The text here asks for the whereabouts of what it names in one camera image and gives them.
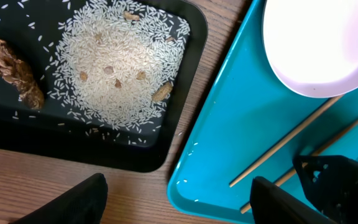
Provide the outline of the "large white plate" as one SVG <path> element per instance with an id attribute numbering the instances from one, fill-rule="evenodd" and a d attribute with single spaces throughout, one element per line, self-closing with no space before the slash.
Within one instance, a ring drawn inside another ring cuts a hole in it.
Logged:
<path id="1" fill-rule="evenodd" d="M 330 98 L 358 88 L 358 0 L 267 0 L 262 38 L 291 91 Z"/>

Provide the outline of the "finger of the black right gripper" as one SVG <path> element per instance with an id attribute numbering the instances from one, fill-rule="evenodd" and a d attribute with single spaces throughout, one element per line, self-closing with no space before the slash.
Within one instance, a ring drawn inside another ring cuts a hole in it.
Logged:
<path id="1" fill-rule="evenodd" d="M 336 223 L 358 223 L 358 162 L 344 156 L 296 156 L 308 201 Z"/>

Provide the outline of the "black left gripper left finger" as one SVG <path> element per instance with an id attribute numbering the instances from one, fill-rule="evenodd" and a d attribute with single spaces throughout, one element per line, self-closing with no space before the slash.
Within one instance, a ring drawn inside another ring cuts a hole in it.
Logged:
<path id="1" fill-rule="evenodd" d="M 96 173 L 13 224 L 99 224 L 107 199 L 106 179 Z"/>

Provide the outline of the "brown food scrap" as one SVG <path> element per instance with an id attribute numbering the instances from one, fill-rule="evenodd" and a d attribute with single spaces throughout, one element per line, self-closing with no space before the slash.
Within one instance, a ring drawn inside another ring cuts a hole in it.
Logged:
<path id="1" fill-rule="evenodd" d="M 0 39 L 0 77 L 16 87 L 20 99 L 28 108 L 32 110 L 43 108 L 45 97 L 35 81 L 31 66 L 2 39 Z"/>

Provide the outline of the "pile of white rice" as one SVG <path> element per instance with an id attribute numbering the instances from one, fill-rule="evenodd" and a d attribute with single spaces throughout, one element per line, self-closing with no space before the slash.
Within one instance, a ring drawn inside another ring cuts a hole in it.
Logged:
<path id="1" fill-rule="evenodd" d="M 190 35 L 182 17 L 137 1 L 86 1 L 47 48 L 54 91 L 81 121 L 138 131 L 167 108 Z"/>

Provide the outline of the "wooden chopstick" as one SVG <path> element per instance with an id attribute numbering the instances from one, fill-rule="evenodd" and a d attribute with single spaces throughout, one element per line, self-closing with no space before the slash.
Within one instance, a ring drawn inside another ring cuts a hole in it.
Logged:
<path id="1" fill-rule="evenodd" d="M 348 125 L 346 128 L 341 130 L 340 132 L 336 133 L 331 139 L 327 140 L 324 144 L 321 146 L 315 148 L 315 147 L 307 147 L 307 152 L 309 156 L 318 156 L 322 154 L 323 151 L 325 151 L 327 148 L 329 148 L 334 143 L 338 142 L 342 137 L 344 137 L 348 132 L 353 130 L 356 126 L 358 126 L 358 118 L 353 121 L 350 125 Z M 288 182 L 293 178 L 293 176 L 296 175 L 295 168 L 291 168 L 288 172 L 284 173 L 282 176 L 280 176 L 279 179 L 277 179 L 274 184 L 277 187 L 281 187 L 283 184 Z"/>
<path id="2" fill-rule="evenodd" d="M 239 174 L 234 180 L 229 183 L 230 187 L 235 186 L 242 179 L 248 176 L 261 164 L 263 164 L 267 159 L 272 157 L 279 149 L 281 149 L 286 143 L 292 140 L 296 135 L 298 135 L 302 130 L 307 128 L 314 120 L 319 118 L 326 110 L 332 107 L 337 101 L 339 101 L 344 95 L 339 95 L 328 99 L 324 102 L 318 109 L 313 111 L 306 119 L 304 119 L 300 124 L 293 128 L 287 135 L 285 135 L 278 143 L 272 146 L 266 153 L 259 157 L 255 162 L 253 162 L 245 171 Z"/>

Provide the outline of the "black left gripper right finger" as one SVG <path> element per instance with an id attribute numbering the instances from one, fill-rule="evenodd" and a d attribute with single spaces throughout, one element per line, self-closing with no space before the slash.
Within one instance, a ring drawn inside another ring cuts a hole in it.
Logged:
<path id="1" fill-rule="evenodd" d="M 256 224 L 328 224 L 333 222 L 260 176 L 252 181 L 250 205 Z"/>

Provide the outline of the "black food waste tray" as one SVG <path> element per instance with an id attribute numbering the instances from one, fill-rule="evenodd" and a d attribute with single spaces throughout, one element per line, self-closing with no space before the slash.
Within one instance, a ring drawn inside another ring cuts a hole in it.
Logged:
<path id="1" fill-rule="evenodd" d="M 45 95 L 56 88 L 48 66 L 61 33 L 58 23 L 70 18 L 83 1 L 0 1 L 0 39 L 28 61 Z M 0 149 L 66 159 L 136 172 L 152 172 L 165 161 L 208 36 L 208 23 L 187 1 L 150 1 L 150 6 L 186 19 L 191 33 L 167 108 L 138 131 L 114 131 L 98 120 L 81 121 L 69 107 L 46 98 L 40 111 L 19 101 L 16 89 L 0 77 Z"/>

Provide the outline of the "teal serving tray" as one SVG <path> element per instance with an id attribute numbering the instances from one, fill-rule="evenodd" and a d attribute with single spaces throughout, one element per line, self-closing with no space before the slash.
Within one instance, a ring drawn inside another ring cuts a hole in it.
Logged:
<path id="1" fill-rule="evenodd" d="M 309 154 L 343 129 L 324 150 L 358 161 L 358 89 L 330 109 L 239 183 L 232 181 L 323 104 L 285 87 L 262 44 L 265 3 L 253 1 L 188 138 L 167 187 L 170 203 L 191 215 L 252 223 L 248 203 L 254 177 L 275 181 L 293 157 Z"/>

